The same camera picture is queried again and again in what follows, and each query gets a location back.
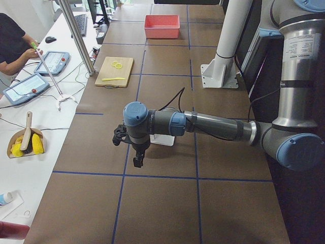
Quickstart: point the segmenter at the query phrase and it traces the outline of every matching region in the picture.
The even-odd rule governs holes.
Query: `wooden cutting board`
[[[101,70],[96,79],[96,86],[127,87],[133,67],[134,58],[132,57],[106,57]],[[124,80],[102,81],[103,78],[121,77]]]

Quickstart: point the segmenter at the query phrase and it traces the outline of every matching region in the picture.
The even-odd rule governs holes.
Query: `brush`
[[[31,131],[31,118],[33,116],[32,112],[27,112],[27,118],[26,118],[26,129],[24,133],[24,137],[22,138],[20,150],[23,151],[24,154],[31,153],[33,150],[33,145],[31,141],[31,137],[33,135],[33,132]]]

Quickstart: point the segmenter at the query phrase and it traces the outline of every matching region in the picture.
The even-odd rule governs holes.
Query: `red plastic basket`
[[[178,15],[146,15],[144,30],[147,38],[170,38],[179,36]]]

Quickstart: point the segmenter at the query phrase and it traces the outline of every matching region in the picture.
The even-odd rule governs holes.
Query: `label sticker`
[[[284,40],[282,62],[294,59],[317,59],[320,34],[290,37]]]

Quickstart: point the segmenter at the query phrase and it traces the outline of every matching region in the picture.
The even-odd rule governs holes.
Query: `blue joint cap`
[[[278,37],[281,35],[282,35],[281,32],[276,29],[259,28],[259,36],[260,37]]]
[[[186,116],[184,113],[175,112],[169,121],[169,133],[171,136],[182,136],[185,133]]]
[[[294,2],[303,10],[321,13],[325,12],[324,0],[294,0]]]
[[[146,105],[140,102],[131,102],[123,109],[124,124],[126,126],[137,126],[141,124],[148,115]]]
[[[294,135],[283,142],[277,151],[277,161],[284,167],[303,171],[318,164],[325,155],[325,143],[310,133]]]

